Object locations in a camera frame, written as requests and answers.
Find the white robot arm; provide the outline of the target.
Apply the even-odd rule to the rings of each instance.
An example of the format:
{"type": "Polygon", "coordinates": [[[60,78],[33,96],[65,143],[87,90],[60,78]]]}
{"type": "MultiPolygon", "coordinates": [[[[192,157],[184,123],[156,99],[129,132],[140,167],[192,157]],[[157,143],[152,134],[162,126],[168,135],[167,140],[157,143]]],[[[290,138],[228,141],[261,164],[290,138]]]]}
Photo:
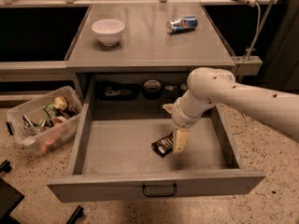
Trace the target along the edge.
{"type": "Polygon", "coordinates": [[[228,105],[299,142],[299,95],[240,84],[228,70],[194,69],[185,93],[163,109],[177,127],[188,130],[217,104],[228,105]]]}

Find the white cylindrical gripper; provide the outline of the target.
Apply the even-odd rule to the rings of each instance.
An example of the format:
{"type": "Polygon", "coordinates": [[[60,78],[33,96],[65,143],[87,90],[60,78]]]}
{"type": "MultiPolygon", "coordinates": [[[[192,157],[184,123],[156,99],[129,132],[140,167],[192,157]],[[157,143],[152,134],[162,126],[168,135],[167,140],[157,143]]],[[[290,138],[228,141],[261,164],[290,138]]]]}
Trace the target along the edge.
{"type": "Polygon", "coordinates": [[[193,127],[202,115],[215,104],[210,101],[206,101],[202,98],[196,98],[190,91],[186,91],[181,97],[173,104],[163,104],[162,108],[169,114],[173,122],[178,127],[186,127],[175,129],[173,132],[173,154],[178,155],[184,151],[186,147],[190,130],[188,128],[193,127]]]}

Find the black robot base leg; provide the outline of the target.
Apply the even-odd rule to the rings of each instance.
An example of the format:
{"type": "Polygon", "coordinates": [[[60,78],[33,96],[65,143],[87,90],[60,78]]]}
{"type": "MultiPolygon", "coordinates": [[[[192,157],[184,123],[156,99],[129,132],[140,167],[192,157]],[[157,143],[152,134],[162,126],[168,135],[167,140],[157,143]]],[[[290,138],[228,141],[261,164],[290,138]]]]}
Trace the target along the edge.
{"type": "Polygon", "coordinates": [[[0,224],[21,224],[10,213],[23,199],[23,194],[0,177],[0,224]]]}

